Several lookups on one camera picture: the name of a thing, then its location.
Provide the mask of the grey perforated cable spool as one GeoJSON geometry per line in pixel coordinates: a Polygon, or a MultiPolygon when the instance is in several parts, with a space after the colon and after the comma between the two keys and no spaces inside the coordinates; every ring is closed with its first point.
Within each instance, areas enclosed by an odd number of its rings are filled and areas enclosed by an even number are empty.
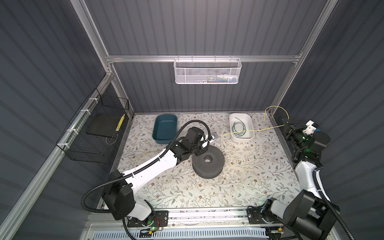
{"type": "Polygon", "coordinates": [[[223,152],[214,146],[210,146],[207,152],[192,156],[192,167],[194,172],[203,179],[214,179],[218,177],[224,168],[225,156],[223,152]]]}

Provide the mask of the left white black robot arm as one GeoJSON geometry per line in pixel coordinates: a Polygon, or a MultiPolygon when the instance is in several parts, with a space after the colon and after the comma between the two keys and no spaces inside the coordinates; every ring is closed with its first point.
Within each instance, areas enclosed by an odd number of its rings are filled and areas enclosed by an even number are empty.
{"type": "Polygon", "coordinates": [[[156,211],[148,201],[137,200],[135,195],[162,172],[177,166],[192,154],[199,156],[208,150],[210,143],[219,136],[211,132],[205,122],[198,122],[206,127],[206,133],[197,127],[191,127],[184,137],[180,137],[184,128],[193,123],[188,121],[179,129],[167,147],[155,157],[123,173],[114,171],[105,183],[88,190],[81,199],[82,208],[90,213],[110,213],[116,221],[135,218],[145,226],[151,225],[156,217],[156,211]],[[87,197],[97,189],[103,190],[102,199],[108,207],[106,210],[91,208],[86,204],[87,197]]]}

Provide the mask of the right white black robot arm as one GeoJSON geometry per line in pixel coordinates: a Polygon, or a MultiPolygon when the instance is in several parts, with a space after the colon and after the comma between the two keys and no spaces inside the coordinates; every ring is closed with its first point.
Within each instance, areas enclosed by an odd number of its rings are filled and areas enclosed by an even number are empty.
{"type": "Polygon", "coordinates": [[[283,225],[298,240],[304,237],[325,240],[335,223],[339,223],[348,238],[353,240],[355,237],[341,218],[339,206],[327,196],[320,177],[320,170],[324,167],[322,150],[330,142],[330,136],[320,131],[313,121],[298,125],[284,118],[283,123],[284,138],[291,145],[291,163],[300,191],[289,204],[269,198],[261,206],[249,206],[249,223],[283,225]]]}

